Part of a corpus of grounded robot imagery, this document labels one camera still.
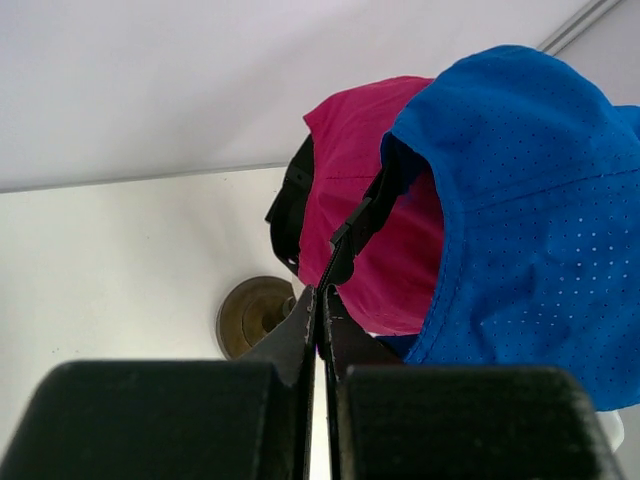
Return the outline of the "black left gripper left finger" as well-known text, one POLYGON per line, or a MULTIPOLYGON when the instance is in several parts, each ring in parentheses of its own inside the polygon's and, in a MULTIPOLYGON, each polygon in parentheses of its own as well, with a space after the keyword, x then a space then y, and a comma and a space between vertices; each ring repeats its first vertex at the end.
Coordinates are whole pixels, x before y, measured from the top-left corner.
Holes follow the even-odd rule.
POLYGON ((5 479, 305 479, 317 295, 234 361, 67 362, 36 388, 5 479))

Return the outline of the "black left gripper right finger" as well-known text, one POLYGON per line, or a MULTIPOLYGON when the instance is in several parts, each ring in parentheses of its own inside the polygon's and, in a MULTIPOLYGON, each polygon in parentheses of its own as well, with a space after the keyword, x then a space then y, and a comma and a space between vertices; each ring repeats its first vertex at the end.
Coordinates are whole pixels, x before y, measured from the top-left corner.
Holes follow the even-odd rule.
POLYGON ((319 297, 335 479, 619 479, 592 404, 549 367, 407 366, 319 297))

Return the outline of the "cream mannequin head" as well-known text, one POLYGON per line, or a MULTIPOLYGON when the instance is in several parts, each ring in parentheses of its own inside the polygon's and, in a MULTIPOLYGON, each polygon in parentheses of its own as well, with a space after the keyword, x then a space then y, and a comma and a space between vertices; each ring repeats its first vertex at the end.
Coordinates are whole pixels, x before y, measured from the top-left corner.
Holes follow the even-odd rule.
POLYGON ((257 276, 240 282, 225 296, 213 322, 222 355, 235 360, 281 324, 296 304, 290 281, 257 276))

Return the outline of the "blue cap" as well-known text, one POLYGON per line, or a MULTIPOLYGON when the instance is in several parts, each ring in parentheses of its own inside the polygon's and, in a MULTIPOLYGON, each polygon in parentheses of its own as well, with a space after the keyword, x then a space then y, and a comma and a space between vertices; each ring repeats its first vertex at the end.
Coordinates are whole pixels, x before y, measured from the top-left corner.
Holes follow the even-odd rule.
POLYGON ((517 45, 457 61, 384 135, 406 192, 424 163, 444 245, 413 365, 563 368, 610 411, 639 401, 639 110, 517 45))

